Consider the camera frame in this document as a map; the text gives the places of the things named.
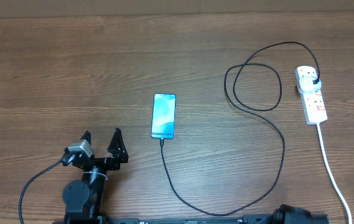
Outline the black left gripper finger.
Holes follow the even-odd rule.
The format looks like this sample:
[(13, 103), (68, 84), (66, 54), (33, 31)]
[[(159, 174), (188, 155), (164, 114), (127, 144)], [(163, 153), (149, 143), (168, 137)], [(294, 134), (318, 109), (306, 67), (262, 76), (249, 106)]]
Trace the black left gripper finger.
[(113, 137), (107, 148), (112, 157), (120, 161), (120, 163), (128, 163), (128, 152), (123, 142), (122, 132), (119, 128), (114, 130)]
[(91, 133), (89, 131), (85, 131), (83, 136), (80, 138), (80, 142), (91, 145)]

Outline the Samsung Galaxy smartphone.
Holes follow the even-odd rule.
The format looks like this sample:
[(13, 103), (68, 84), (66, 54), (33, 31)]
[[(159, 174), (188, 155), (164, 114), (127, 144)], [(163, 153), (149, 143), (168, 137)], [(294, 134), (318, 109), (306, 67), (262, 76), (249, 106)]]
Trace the Samsung Galaxy smartphone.
[(151, 138), (173, 139), (175, 134), (176, 95), (156, 93), (152, 107)]

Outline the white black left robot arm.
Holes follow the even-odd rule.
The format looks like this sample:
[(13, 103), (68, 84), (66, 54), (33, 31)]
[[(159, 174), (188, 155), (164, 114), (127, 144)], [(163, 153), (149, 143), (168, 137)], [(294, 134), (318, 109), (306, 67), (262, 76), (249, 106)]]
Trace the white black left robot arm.
[(71, 164), (82, 170), (82, 178), (70, 182), (63, 190), (64, 223), (111, 223), (109, 216), (101, 212), (107, 172), (120, 170), (120, 165), (129, 159), (119, 128), (114, 130), (107, 151), (110, 157), (95, 156), (89, 131), (64, 149), (62, 165)]

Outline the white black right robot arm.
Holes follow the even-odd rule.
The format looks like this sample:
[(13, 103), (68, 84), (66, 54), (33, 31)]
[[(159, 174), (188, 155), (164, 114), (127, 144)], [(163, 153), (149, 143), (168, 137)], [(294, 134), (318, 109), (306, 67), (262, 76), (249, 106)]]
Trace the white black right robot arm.
[(270, 224), (311, 224), (312, 215), (299, 207), (282, 204), (271, 215)]

